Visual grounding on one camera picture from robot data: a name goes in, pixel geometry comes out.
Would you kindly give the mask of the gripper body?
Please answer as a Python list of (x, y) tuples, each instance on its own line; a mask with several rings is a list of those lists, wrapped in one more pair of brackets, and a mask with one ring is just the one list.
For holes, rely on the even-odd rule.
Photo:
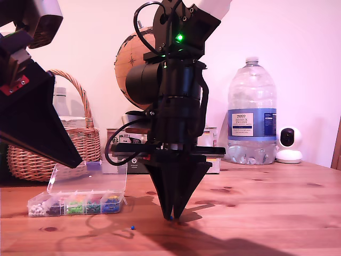
[(204, 133), (205, 118), (206, 112), (201, 111), (199, 103), (171, 101), (157, 108), (150, 106), (145, 111), (129, 111), (119, 132), (144, 134), (147, 136), (146, 142), (113, 142), (111, 152), (119, 156), (184, 151), (221, 158), (225, 155), (225, 148), (197, 145), (198, 137)]

